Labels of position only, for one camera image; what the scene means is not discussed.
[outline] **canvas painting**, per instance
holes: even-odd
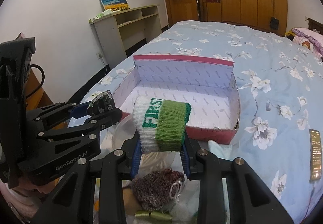
[[[126,0],[100,0],[104,10],[111,9],[112,11],[116,10],[126,10],[130,9]]]

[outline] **blue floral bedsheet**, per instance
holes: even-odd
[[[231,158],[247,161],[295,223],[311,212],[323,193],[323,179],[309,182],[308,129],[323,132],[320,59],[273,33],[198,21],[177,23],[135,54],[185,54],[234,61],[241,116],[231,142]],[[108,89],[114,92],[133,67],[132,57],[124,60],[83,102]]]

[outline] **knitted wristband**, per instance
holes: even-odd
[[[190,112],[189,103],[139,96],[133,121],[140,135],[142,153],[180,151]]]

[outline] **white desk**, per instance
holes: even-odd
[[[162,33],[157,5],[114,12],[89,22],[95,26],[111,69],[127,58],[127,49],[144,38],[148,43]]]

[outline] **blue gripper pad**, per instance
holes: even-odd
[[[82,118],[87,116],[86,110],[91,102],[85,102],[83,104],[76,105],[70,112],[71,118]]]
[[[140,139],[138,139],[135,147],[135,151],[132,156],[132,167],[130,176],[132,179],[135,178],[135,176],[138,174],[139,166],[140,166],[140,160],[141,160],[141,147],[140,147]]]
[[[190,161],[189,161],[189,156],[185,147],[185,143],[183,143],[182,149],[180,151],[180,158],[182,161],[182,166],[184,170],[184,174],[186,175],[187,178],[190,177],[191,171],[190,171]]]

